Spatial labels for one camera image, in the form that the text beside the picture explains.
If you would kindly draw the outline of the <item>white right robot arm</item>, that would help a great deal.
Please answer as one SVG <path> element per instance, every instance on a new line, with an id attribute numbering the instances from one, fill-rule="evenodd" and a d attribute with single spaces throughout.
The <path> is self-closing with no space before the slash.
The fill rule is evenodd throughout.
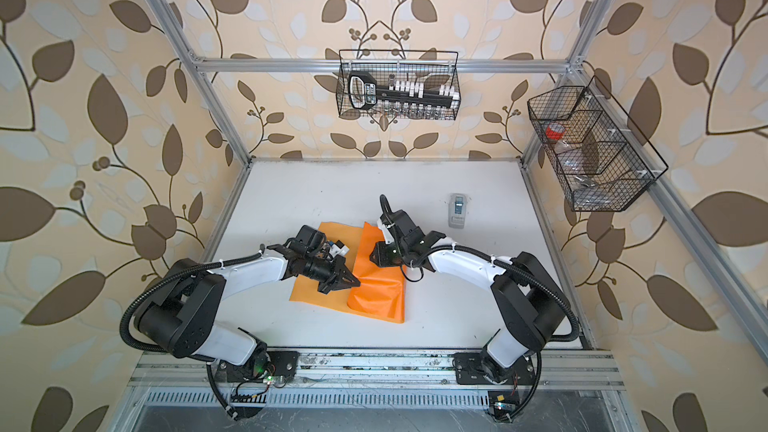
<path id="1" fill-rule="evenodd" d="M 424 233 L 403 210 L 385 208 L 377 226 L 384 239 L 370 255 L 376 266 L 428 270 L 491 293 L 503 327 L 483 346 L 476 366 L 489 382 L 507 382 L 519 362 L 551 342 L 579 338 L 580 323 L 568 298 L 534 255 L 494 256 L 437 231 Z"/>

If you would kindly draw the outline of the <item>orange wrapping paper sheet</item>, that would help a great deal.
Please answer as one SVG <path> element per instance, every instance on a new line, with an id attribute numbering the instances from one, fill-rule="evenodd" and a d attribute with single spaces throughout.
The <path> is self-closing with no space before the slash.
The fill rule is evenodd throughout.
<path id="1" fill-rule="evenodd" d="M 374 246 L 384 240 L 382 232 L 369 223 L 364 223 L 362 227 L 352 227 L 334 222 L 321 223 L 319 231 L 329 239 L 340 240 L 349 247 L 349 253 L 345 256 L 346 265 L 360 280 L 361 285 L 324 295 L 317 291 L 314 281 L 300 276 L 296 278 L 289 300 L 403 324 L 405 278 L 397 268 L 379 268 L 369 258 Z"/>

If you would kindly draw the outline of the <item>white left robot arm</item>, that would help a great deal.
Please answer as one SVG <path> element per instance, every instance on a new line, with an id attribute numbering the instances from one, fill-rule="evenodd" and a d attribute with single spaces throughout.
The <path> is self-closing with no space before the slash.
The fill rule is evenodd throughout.
<path id="1" fill-rule="evenodd" d="M 180 260 L 125 310 L 119 325 L 123 342 L 145 352 L 244 366 L 266 353 L 267 345 L 241 327 L 217 321 L 222 302 L 246 290 L 306 277 L 321 294 L 357 288 L 346 265 L 349 248 L 312 227 L 282 244 L 262 244 L 253 255 L 197 263 Z"/>

